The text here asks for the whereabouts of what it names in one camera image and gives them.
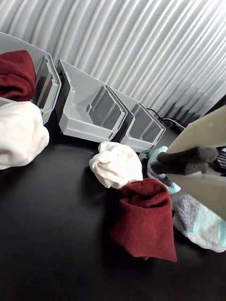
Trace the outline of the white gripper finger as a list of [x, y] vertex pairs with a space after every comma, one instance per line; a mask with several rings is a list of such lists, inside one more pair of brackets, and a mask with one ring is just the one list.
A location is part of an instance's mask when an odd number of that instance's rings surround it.
[[226, 219], [226, 179], [219, 175], [208, 174], [207, 163], [182, 162], [180, 164], [164, 164], [155, 162], [151, 169], [156, 174], [165, 174], [181, 189]]
[[222, 106], [190, 123], [157, 160], [164, 164], [211, 162], [216, 158], [216, 148], [225, 145], [226, 107]]

